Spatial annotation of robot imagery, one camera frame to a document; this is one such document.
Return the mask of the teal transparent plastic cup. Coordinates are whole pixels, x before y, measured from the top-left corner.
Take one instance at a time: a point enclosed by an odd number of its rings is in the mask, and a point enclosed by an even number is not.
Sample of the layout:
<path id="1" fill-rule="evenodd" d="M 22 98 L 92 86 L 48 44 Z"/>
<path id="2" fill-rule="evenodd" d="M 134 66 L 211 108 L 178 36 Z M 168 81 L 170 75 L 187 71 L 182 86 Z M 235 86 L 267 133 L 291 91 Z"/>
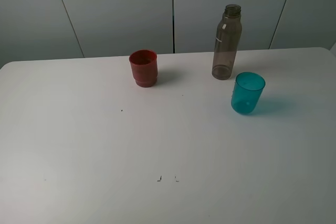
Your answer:
<path id="1" fill-rule="evenodd" d="M 253 72 L 236 76 L 231 106 L 239 114 L 250 114 L 256 107 L 266 85 L 264 78 Z"/>

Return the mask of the red plastic cup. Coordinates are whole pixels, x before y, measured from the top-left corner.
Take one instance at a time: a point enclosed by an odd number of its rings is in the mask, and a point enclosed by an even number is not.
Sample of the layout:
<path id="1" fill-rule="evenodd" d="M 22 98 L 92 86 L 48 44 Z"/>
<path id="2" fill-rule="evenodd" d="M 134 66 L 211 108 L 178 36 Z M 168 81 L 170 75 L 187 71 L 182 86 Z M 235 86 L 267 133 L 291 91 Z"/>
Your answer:
<path id="1" fill-rule="evenodd" d="M 129 56 L 132 75 L 138 86 L 149 88 L 158 76 L 157 54 L 151 50 L 138 50 Z"/>

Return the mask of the smoky transparent plastic bottle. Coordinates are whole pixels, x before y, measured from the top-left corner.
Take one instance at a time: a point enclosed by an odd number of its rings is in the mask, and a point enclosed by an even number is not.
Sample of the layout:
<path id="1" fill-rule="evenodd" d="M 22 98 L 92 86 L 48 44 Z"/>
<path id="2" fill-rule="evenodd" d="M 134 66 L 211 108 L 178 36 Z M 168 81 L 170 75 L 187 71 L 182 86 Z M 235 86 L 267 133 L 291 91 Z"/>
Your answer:
<path id="1" fill-rule="evenodd" d="M 231 77 L 242 34 L 241 7 L 229 4 L 216 29 L 212 76 L 218 80 Z"/>

